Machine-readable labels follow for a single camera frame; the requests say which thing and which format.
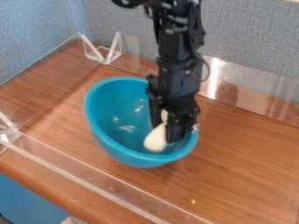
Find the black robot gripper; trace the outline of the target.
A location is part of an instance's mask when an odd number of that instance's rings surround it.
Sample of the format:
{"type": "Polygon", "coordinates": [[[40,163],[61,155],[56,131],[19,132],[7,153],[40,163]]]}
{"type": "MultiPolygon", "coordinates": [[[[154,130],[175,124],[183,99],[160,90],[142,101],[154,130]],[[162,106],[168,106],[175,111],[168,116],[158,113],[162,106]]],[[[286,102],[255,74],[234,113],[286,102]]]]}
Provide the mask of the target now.
{"type": "Polygon", "coordinates": [[[166,140],[172,144],[199,127],[200,108],[195,94],[200,90],[204,59],[188,58],[182,61],[159,59],[156,62],[158,75],[148,74],[146,77],[151,123],[156,127],[163,122],[164,109],[168,112],[166,140]]]}

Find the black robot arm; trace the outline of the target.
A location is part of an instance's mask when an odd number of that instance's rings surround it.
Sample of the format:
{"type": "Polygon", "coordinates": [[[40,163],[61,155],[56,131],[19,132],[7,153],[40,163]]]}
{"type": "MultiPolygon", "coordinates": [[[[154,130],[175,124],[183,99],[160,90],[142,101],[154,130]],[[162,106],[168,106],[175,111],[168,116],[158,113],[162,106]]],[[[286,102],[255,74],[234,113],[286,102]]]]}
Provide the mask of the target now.
{"type": "Polygon", "coordinates": [[[198,49],[204,44],[202,0],[111,0],[127,9],[144,7],[154,21],[159,74],[146,76],[154,126],[166,124],[166,141],[184,138],[198,125],[202,68],[207,65],[198,49]]]}

